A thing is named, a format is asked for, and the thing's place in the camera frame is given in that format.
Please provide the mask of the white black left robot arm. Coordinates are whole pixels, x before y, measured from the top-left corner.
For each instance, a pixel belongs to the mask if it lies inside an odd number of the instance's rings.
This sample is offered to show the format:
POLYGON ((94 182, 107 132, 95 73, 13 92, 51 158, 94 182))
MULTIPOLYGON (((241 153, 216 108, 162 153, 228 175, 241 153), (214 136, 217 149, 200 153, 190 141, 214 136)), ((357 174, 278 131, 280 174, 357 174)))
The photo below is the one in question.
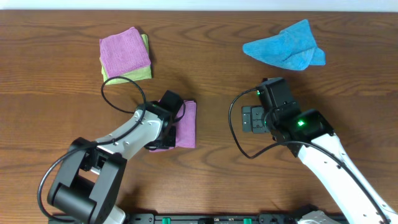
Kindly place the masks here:
POLYGON ((145 102, 137 107, 130 120, 105 137, 95 141, 74 140, 68 152, 57 159, 43 180, 59 166, 47 195, 49 205, 64 212, 49 214, 37 201, 50 221, 59 223, 126 223, 127 213, 116 199, 129 159, 141 149, 168 149, 174 146, 174 126, 179 113, 185 112, 182 101, 145 102))

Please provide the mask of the purple microfiber cloth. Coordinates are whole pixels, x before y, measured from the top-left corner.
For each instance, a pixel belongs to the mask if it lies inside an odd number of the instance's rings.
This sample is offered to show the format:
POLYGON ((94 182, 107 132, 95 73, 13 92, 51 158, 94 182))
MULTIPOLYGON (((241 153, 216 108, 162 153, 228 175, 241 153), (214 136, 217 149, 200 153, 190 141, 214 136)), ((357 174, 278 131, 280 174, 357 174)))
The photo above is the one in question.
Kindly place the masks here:
POLYGON ((181 117, 181 120, 174 124, 175 126, 175 145, 169 146, 164 149, 150 150, 151 152, 162 152, 176 147, 194 149, 196 148, 196 115, 197 115, 197 103, 193 100, 185 100, 184 105, 179 112, 177 117, 181 117))

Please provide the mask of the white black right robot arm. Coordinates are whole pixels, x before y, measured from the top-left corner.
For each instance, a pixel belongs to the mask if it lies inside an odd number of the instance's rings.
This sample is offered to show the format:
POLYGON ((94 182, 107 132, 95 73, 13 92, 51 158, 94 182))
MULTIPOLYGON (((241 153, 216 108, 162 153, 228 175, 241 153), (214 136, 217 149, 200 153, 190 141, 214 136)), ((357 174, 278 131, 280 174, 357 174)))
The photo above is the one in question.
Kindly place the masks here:
POLYGON ((397 223, 395 212, 347 155, 329 122, 317 110, 245 106, 245 132, 271 133, 320 180, 349 223, 397 223))

